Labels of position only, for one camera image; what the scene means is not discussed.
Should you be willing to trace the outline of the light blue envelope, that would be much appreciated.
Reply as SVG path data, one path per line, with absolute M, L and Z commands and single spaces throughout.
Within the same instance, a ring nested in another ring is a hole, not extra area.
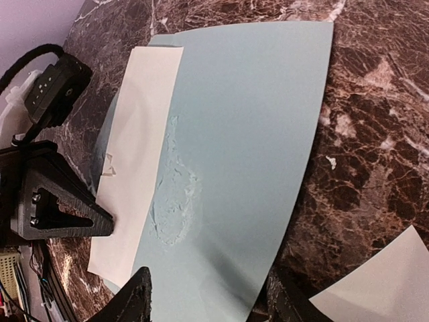
M 334 25 L 240 23 L 157 35 L 182 47 L 132 274 L 153 321 L 245 321 L 306 170 Z

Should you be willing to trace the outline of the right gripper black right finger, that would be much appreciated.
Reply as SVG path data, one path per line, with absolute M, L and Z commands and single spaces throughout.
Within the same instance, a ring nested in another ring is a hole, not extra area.
M 272 268 L 269 271 L 267 310 L 269 321 L 322 321 L 321 312 L 284 269 Z

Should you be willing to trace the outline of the white letter paper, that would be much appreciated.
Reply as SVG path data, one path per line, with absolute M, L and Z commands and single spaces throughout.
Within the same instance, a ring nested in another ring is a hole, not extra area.
M 132 49 L 117 99 L 96 202 L 114 218 L 91 241 L 88 271 L 122 287 L 131 277 L 156 187 L 182 47 Z

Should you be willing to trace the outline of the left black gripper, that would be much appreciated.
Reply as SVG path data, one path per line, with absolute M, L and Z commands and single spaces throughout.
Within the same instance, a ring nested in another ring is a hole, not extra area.
M 1 248 L 25 245 L 24 239 L 112 234 L 112 215 L 64 157 L 41 156 L 57 151 L 49 140 L 1 149 Z

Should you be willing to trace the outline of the white paper sheet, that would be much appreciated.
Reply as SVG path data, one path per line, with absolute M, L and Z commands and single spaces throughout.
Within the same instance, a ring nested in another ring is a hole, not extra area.
M 428 249 L 411 225 L 310 302 L 333 321 L 427 321 Z

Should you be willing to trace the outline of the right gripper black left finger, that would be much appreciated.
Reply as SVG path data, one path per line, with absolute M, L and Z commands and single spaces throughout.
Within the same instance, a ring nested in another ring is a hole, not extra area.
M 96 314 L 96 322 L 150 322 L 151 291 L 151 274 L 143 266 Z

